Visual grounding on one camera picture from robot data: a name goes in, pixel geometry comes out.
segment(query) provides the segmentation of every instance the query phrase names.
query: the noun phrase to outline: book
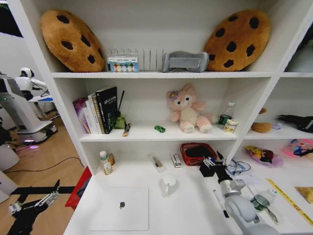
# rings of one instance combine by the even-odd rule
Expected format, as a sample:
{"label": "book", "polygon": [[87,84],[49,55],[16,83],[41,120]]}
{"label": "book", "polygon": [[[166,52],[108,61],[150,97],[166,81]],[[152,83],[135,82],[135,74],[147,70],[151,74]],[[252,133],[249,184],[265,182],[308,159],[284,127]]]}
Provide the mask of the book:
{"label": "book", "polygon": [[83,108],[83,111],[84,111],[84,114],[85,114],[85,117],[86,117],[89,129],[90,129],[90,132],[92,134],[99,134],[88,99],[86,100],[86,107]]}
{"label": "book", "polygon": [[116,122],[117,87],[105,87],[95,92],[104,133],[109,134]]}
{"label": "book", "polygon": [[93,119],[95,121],[95,125],[96,125],[96,128],[97,128],[97,131],[98,131],[98,134],[104,134],[104,131],[102,133],[101,131],[101,127],[100,127],[100,123],[101,122],[101,117],[99,115],[99,118],[97,116],[97,113],[96,113],[96,109],[95,109],[95,105],[97,105],[97,100],[96,100],[96,93],[91,93],[90,95],[88,95],[88,100],[89,100],[89,103],[90,103],[90,106],[91,106],[91,111],[92,111],[92,115],[93,115]]}
{"label": "book", "polygon": [[84,114],[83,108],[86,106],[86,98],[80,98],[73,102],[78,120],[85,134],[90,134],[90,129],[88,127],[88,123]]}

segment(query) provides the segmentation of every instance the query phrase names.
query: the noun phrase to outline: green toy car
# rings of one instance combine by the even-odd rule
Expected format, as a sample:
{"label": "green toy car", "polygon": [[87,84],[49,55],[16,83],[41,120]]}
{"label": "green toy car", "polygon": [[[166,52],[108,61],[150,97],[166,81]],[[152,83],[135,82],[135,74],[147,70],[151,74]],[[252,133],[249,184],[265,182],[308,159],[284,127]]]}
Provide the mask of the green toy car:
{"label": "green toy car", "polygon": [[163,132],[165,131],[165,128],[162,127],[162,126],[159,126],[159,125],[155,126],[155,129],[156,129],[157,131],[161,132],[161,133],[163,133]]}

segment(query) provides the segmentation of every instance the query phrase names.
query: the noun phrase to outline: book spine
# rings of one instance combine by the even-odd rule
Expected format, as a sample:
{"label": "book spine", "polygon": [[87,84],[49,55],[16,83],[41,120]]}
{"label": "book spine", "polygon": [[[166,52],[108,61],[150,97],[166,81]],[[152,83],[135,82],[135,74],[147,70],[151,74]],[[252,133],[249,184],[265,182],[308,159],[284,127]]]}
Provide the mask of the book spine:
{"label": "book spine", "polygon": [[86,121],[86,117],[84,114],[84,110],[83,110],[83,107],[84,107],[83,103],[81,101],[77,101],[77,102],[73,102],[73,105],[74,105],[78,120],[79,120],[81,127],[83,129],[83,132],[85,134],[90,134],[90,130],[89,130],[89,127],[88,127],[88,124]]}
{"label": "book spine", "polygon": [[102,119],[101,119],[101,116],[100,116],[99,106],[98,106],[97,99],[96,99],[95,96],[92,97],[92,102],[93,102],[94,109],[95,109],[95,112],[96,112],[96,115],[97,115],[97,119],[98,119],[98,122],[99,122],[101,134],[105,134],[104,128],[103,128]]}
{"label": "book spine", "polygon": [[99,113],[100,113],[100,117],[101,117],[101,120],[102,120],[104,133],[105,134],[109,134],[107,123],[106,123],[105,108],[103,107],[104,104],[101,102],[100,94],[97,93],[97,92],[96,92],[96,99],[97,99],[97,104],[98,104],[98,107],[99,107]]}
{"label": "book spine", "polygon": [[96,123],[92,115],[91,106],[89,104],[89,100],[86,100],[86,106],[83,108],[83,110],[84,110],[84,114],[85,114],[89,129],[90,129],[90,132],[92,134],[98,134]]}
{"label": "book spine", "polygon": [[97,132],[98,132],[98,134],[101,134],[101,128],[100,128],[99,120],[98,120],[98,117],[97,117],[96,109],[94,107],[94,103],[93,103],[93,100],[92,100],[92,95],[88,95],[88,100],[89,100],[89,104],[90,104],[90,107],[91,107],[91,112],[92,112],[92,115],[93,115],[93,119],[94,119],[94,122],[95,122],[95,126],[96,126],[96,129],[97,129]]}

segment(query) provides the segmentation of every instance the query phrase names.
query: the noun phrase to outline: pink plush toy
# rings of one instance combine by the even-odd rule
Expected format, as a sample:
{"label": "pink plush toy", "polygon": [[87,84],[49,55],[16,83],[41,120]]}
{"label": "pink plush toy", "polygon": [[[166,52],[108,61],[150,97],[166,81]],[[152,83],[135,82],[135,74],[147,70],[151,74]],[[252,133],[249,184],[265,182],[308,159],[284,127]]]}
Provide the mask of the pink plush toy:
{"label": "pink plush toy", "polygon": [[180,92],[170,91],[166,97],[168,106],[174,111],[170,120],[179,120],[183,132],[193,133],[195,126],[203,133],[212,128],[210,121],[198,112],[205,109],[205,102],[196,102],[197,93],[193,85],[186,84]]}

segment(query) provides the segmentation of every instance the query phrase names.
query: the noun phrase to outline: floor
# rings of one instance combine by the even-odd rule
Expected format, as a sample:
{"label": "floor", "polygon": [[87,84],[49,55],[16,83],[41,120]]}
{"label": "floor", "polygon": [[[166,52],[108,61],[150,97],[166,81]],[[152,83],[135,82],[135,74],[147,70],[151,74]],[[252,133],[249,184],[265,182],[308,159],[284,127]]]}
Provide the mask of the floor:
{"label": "floor", "polygon": [[[38,144],[38,148],[23,149],[18,152],[21,159],[18,164],[10,169],[45,169],[53,166],[68,157],[79,157],[67,130],[60,117],[54,119],[58,132],[47,141]],[[58,166],[42,172],[13,172],[7,175],[20,187],[51,187],[60,179],[60,186],[75,186],[83,173],[83,167],[77,159],[68,159]],[[25,202],[43,198],[45,195],[29,195]],[[8,206],[15,203],[19,196],[12,195],[0,204],[0,234],[7,234],[14,222],[8,212]],[[69,194],[60,194],[58,199],[43,213],[39,214],[34,225],[32,235],[61,235],[63,234],[72,214],[72,208],[64,205]]]}

